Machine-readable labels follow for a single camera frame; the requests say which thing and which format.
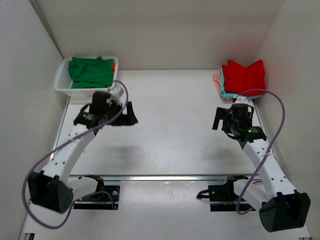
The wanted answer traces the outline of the green t shirt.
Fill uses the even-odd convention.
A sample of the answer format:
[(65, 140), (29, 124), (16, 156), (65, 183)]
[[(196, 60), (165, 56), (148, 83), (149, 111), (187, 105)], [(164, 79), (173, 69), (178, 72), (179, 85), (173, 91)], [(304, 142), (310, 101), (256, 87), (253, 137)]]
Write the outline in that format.
[(114, 59), (72, 57), (68, 72), (73, 81), (72, 89), (107, 88), (113, 84)]

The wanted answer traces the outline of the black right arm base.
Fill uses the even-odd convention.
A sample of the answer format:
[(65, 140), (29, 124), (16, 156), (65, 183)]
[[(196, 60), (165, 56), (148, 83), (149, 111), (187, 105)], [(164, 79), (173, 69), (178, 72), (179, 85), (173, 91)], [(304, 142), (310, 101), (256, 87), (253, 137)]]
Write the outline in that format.
[(211, 212), (235, 212), (239, 196), (234, 192), (234, 182), (248, 179), (245, 175), (228, 176), (223, 183), (209, 184), (207, 189), (197, 194), (196, 199), (208, 199)]

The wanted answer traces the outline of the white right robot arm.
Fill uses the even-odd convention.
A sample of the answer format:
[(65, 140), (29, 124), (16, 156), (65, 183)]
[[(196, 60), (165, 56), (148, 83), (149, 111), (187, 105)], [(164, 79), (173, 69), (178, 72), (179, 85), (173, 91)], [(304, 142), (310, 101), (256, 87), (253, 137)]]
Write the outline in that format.
[(230, 184), (224, 187), (224, 195), (229, 200), (245, 200), (258, 212), (269, 233), (302, 228), (311, 200), (307, 193), (297, 190), (278, 165), (263, 129), (253, 125), (254, 111), (243, 96), (236, 97), (229, 108), (216, 109), (212, 129), (221, 125), (221, 130), (239, 143), (255, 167), (253, 174), (263, 184), (259, 187), (253, 183), (254, 176), (232, 176), (228, 179)]

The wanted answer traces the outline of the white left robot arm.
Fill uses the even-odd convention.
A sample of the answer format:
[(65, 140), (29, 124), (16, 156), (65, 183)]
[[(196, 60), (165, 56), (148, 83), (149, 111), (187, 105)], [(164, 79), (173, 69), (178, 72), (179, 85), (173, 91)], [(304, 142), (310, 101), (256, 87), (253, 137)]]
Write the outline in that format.
[(27, 178), (33, 204), (63, 214), (79, 198), (90, 195), (99, 199), (104, 195), (101, 177), (86, 174), (70, 180), (69, 176), (87, 145), (105, 125), (119, 127), (138, 123), (132, 102), (121, 102), (124, 93), (122, 87), (96, 91), (92, 101), (80, 109), (73, 120), (68, 144), (61, 147), (40, 172), (32, 171)]

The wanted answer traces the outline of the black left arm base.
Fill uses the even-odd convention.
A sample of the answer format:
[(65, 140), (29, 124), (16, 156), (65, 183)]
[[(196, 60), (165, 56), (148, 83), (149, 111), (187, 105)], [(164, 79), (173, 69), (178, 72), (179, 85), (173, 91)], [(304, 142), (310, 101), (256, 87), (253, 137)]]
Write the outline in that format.
[(80, 180), (83, 178), (94, 180), (97, 183), (95, 192), (91, 196), (84, 196), (77, 200), (73, 205), (74, 209), (118, 210), (121, 190), (120, 185), (107, 185), (102, 177), (92, 174), (79, 177)]

